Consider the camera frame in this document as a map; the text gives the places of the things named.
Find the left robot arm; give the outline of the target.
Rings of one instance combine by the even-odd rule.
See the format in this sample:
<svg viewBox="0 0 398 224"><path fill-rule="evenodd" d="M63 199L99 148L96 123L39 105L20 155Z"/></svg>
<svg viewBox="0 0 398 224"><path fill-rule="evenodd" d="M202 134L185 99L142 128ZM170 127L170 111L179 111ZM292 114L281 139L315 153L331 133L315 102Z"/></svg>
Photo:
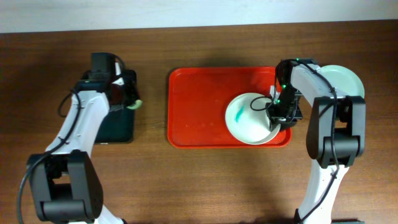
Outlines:
<svg viewBox="0 0 398 224"><path fill-rule="evenodd" d="M88 71L68 95L71 107L58 136L33 154L20 187L30 184L39 220L52 223L124 223L103 205L103 189L90 156L112 111L138 109L136 73Z"/></svg>

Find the mint green plate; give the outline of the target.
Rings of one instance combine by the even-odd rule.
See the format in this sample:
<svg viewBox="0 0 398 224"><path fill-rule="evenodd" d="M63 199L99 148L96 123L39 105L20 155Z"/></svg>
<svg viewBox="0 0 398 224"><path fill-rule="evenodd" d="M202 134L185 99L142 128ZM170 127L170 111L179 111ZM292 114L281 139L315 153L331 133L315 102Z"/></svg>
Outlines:
<svg viewBox="0 0 398 224"><path fill-rule="evenodd" d="M345 92L349 96L361 96L364 98L363 83L357 74L350 69L339 65L326 65L321 67L320 71L332 87Z"/></svg>

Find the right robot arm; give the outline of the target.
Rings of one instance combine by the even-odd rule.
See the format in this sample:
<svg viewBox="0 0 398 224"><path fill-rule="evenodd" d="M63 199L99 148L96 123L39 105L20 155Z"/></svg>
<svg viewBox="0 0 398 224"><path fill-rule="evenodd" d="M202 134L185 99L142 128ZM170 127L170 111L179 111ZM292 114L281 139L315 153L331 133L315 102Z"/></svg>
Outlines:
<svg viewBox="0 0 398 224"><path fill-rule="evenodd" d="M276 66L275 84L281 90L266 104L273 126L288 129L302 119L301 98L312 108L305 140L312 163L310 179L305 198L295 210L294 223L331 223L341 181L364 152L363 83L346 67L321 67L314 59L292 58Z"/></svg>

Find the green yellow sponge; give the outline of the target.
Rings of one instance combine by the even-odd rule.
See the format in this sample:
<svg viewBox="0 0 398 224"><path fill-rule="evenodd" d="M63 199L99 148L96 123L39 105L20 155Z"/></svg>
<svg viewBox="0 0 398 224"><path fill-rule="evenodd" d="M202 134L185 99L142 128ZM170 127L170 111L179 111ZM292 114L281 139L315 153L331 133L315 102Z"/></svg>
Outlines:
<svg viewBox="0 0 398 224"><path fill-rule="evenodd" d="M133 104L126 106L126 108L129 110L136 110L139 109L142 106L142 104L143 104L142 100L136 100Z"/></svg>

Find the white cream plate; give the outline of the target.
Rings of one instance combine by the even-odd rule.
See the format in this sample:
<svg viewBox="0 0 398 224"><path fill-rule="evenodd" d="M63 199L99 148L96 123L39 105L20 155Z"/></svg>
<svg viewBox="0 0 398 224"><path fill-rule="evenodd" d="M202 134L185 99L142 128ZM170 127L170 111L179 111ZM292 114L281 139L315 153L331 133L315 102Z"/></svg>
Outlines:
<svg viewBox="0 0 398 224"><path fill-rule="evenodd" d="M280 132L281 125L273 124L266 110L261 110L271 99L259 93L244 93L227 106L225 123L238 141L250 145L265 144Z"/></svg>

